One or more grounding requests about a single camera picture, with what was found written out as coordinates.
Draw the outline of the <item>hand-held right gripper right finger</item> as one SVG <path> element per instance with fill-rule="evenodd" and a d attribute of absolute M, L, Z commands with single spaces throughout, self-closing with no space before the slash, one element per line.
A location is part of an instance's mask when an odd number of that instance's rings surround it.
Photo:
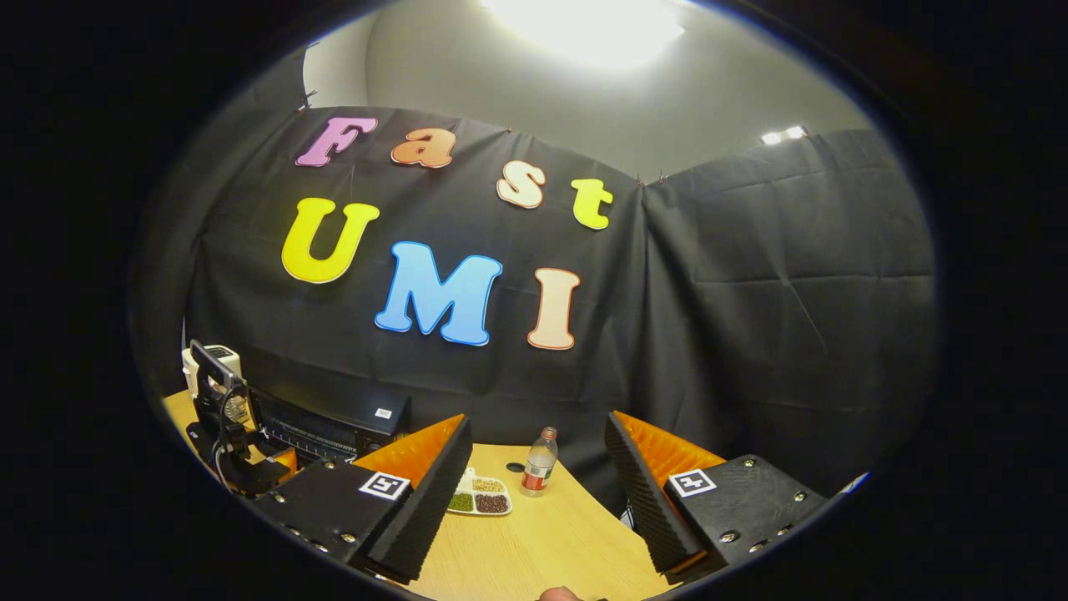
<path fill-rule="evenodd" d="M 827 502 L 755 454 L 726 460 L 621 411 L 607 414 L 604 445 L 633 529 L 671 584 L 755 559 Z"/>

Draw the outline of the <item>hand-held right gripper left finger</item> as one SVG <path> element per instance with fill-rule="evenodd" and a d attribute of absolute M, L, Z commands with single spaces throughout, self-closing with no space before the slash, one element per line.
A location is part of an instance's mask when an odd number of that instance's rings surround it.
<path fill-rule="evenodd" d="M 470 420 L 451 416 L 351 462 L 320 459 L 251 506 L 312 551 L 409 584 L 420 578 L 472 448 Z"/>

